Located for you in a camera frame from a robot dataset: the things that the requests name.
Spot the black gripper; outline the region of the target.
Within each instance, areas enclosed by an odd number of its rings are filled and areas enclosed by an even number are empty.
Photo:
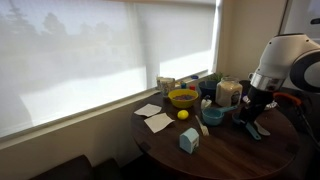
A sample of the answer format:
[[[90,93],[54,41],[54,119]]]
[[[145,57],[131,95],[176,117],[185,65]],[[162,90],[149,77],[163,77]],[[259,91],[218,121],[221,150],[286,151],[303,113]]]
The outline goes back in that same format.
[[[245,122],[253,122],[264,111],[266,105],[273,101],[272,92],[261,91],[253,86],[249,88],[247,97],[250,102],[241,109],[239,115]]]

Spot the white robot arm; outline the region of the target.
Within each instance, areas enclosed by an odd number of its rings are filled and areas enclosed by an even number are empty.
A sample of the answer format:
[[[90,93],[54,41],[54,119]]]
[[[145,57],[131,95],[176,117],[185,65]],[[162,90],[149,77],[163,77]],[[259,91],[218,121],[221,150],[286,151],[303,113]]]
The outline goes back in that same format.
[[[244,122],[253,122],[273,101],[273,94],[286,80],[300,90],[319,93],[319,63],[320,45],[306,34],[274,36],[250,77],[247,94],[250,102],[241,109],[239,118]]]

